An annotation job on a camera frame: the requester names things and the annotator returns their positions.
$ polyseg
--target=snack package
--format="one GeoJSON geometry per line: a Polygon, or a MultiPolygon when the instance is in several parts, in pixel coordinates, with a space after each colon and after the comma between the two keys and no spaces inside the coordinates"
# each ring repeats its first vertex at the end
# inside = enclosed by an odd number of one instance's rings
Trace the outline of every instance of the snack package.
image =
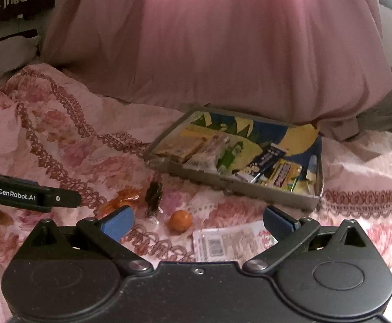
{"type": "Polygon", "coordinates": [[[204,142],[205,140],[200,137],[177,136],[161,143],[153,153],[183,164],[201,148],[204,142]]]}
{"type": "Polygon", "coordinates": [[[240,180],[255,183],[265,171],[271,169],[273,165],[286,153],[287,150],[271,143],[271,145],[266,148],[262,154],[255,157],[253,161],[247,165],[247,167],[237,172],[235,175],[240,180]]]}
{"type": "Polygon", "coordinates": [[[227,173],[229,167],[234,162],[235,158],[241,153],[244,143],[242,141],[236,143],[233,147],[225,151],[225,155],[218,162],[218,172],[222,175],[227,173]]]}
{"type": "Polygon", "coordinates": [[[271,176],[261,179],[261,185],[265,187],[280,188],[284,191],[293,192],[301,175],[302,166],[291,161],[280,159],[274,167],[271,176]]]}
{"type": "Polygon", "coordinates": [[[218,161],[225,154],[229,140],[229,136],[223,132],[215,134],[203,144],[199,151],[183,167],[197,171],[217,173],[218,161]]]}

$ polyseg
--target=orange ball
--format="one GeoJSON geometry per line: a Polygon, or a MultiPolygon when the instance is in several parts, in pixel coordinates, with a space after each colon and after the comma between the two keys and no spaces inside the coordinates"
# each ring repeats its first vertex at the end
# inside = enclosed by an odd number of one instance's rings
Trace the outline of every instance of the orange ball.
{"type": "Polygon", "coordinates": [[[193,223],[192,215],[184,210],[175,211],[169,219],[169,227],[178,232],[185,232],[193,223]]]}

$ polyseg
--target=blue gripper pad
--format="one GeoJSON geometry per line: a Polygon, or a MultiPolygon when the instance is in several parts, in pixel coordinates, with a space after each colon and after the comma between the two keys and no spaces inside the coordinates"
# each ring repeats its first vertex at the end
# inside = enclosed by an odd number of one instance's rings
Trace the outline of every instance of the blue gripper pad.
{"type": "Polygon", "coordinates": [[[274,206],[266,207],[263,213],[263,224],[277,241],[286,238],[300,226],[299,221],[274,206]]]}
{"type": "Polygon", "coordinates": [[[134,220],[132,208],[123,206],[99,221],[100,230],[115,241],[119,241],[131,230],[134,220]]]}

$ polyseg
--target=barcode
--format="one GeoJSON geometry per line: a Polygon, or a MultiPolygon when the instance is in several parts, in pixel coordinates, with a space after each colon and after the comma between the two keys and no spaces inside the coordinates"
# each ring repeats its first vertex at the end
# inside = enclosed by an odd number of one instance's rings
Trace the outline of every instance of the barcode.
{"type": "Polygon", "coordinates": [[[221,247],[221,240],[208,239],[208,251],[211,258],[224,256],[223,248],[221,247]]]}

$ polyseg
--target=pink floral blanket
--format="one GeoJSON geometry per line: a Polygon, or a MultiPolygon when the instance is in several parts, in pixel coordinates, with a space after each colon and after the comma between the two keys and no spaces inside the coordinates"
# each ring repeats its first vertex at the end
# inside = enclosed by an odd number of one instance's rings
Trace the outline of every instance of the pink floral blanket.
{"type": "MultiPolygon", "coordinates": [[[[141,159],[143,151],[181,115],[96,96],[46,64],[28,66],[12,77],[0,88],[0,173],[76,190],[82,207],[41,214],[0,205],[0,278],[40,219],[74,225],[84,217],[101,217],[115,207],[108,201],[117,196],[136,210],[135,226],[123,245],[154,264],[193,261],[195,229],[261,220],[261,201],[168,175],[161,176],[160,226],[154,228],[138,211],[154,176],[141,159]],[[194,224],[184,234],[172,234],[163,223],[183,208],[192,213],[194,224]]],[[[392,270],[392,134],[364,132],[353,142],[324,139],[323,145],[325,192],[311,217],[322,225],[358,219],[392,270]]],[[[386,316],[392,321],[392,300],[386,316]]],[[[0,291],[0,323],[9,317],[0,291]]]]}

